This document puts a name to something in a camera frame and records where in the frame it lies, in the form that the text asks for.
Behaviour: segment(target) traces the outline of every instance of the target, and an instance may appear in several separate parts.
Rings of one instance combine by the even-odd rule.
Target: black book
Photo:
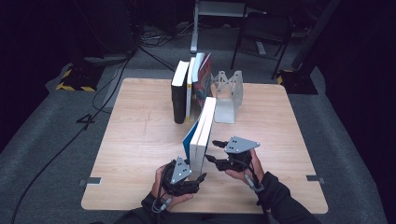
[[[181,124],[186,118],[187,70],[190,62],[179,61],[172,79],[172,104],[175,123]]]

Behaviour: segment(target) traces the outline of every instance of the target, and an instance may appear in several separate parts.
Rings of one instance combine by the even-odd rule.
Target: wooden table
[[[130,210],[151,190],[155,170],[177,156],[186,158],[182,140],[192,123],[175,124],[170,80],[126,78],[120,87],[91,177],[99,185],[88,185],[82,207],[92,210]],[[328,211],[304,139],[279,85],[244,83],[244,100],[235,124],[213,123],[212,140],[228,141],[236,135],[261,143],[256,148],[264,170],[277,175],[292,197],[310,212]],[[208,146],[207,154],[227,158],[222,148]],[[175,212],[261,213],[257,196],[241,181],[219,172],[205,161],[206,179],[194,199],[176,206]]]

